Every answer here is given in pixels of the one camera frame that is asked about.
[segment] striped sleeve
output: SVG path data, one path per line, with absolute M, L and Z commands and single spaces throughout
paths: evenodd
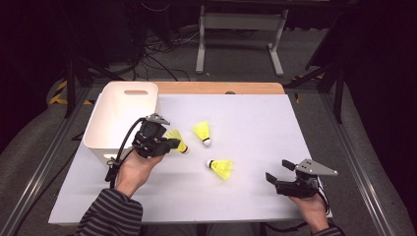
M 322 230 L 318 233 L 313 234 L 313 236 L 339 236 L 342 235 L 341 231 L 336 227 L 331 227 L 325 230 Z
M 76 235 L 135 235 L 141 230 L 142 205 L 114 189 L 104 189 L 84 214 Z

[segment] plastic storage box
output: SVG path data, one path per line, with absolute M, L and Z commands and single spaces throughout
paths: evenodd
M 129 129 L 155 112 L 158 87 L 148 82 L 111 82 L 98 97 L 84 136 L 85 145 L 104 163 L 115 157 Z M 141 124 L 133 130 L 129 147 Z

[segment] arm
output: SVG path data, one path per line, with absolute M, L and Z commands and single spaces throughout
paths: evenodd
M 335 227 L 328 226 L 328 218 L 326 216 L 326 204 L 323 199 L 315 194 L 310 199 L 298 199 L 289 197 L 300 209 L 304 220 L 309 224 L 313 235 L 342 235 L 342 232 Z
M 143 208 L 131 198 L 162 159 L 142 158 L 132 151 L 120 168 L 115 189 L 101 191 L 80 221 L 76 235 L 138 235 Z

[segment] yellow shuttlecock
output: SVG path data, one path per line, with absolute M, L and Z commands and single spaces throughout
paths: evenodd
M 232 160 L 208 160 L 206 166 L 212 169 L 220 178 L 227 180 L 232 172 Z
M 187 147 L 187 145 L 184 143 L 184 140 L 181 137 L 181 134 L 178 130 L 171 130 L 168 133 L 165 134 L 165 138 L 168 139 L 177 139 L 180 141 L 180 145 L 178 146 L 178 148 L 176 148 L 176 150 L 180 151 L 181 153 L 188 153 L 189 149 Z
M 194 133 L 203 141 L 205 146 L 211 144 L 211 139 L 209 138 L 209 122 L 203 121 L 193 127 Z

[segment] person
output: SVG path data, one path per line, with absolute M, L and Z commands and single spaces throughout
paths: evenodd
M 135 151 L 129 153 L 120 167 L 115 188 L 101 191 L 81 219 L 75 235 L 139 235 L 144 209 L 131 198 L 162 159 L 163 155 L 142 158 Z M 313 235 L 342 235 L 338 228 L 329 227 L 326 204 L 319 195 L 310 199 L 289 198 L 299 207 Z M 173 231 L 180 232 L 180 235 L 197 235 L 197 226 L 150 226 L 146 235 L 177 235 Z M 243 235 L 242 232 L 256 235 L 250 223 L 210 224 L 207 235 Z

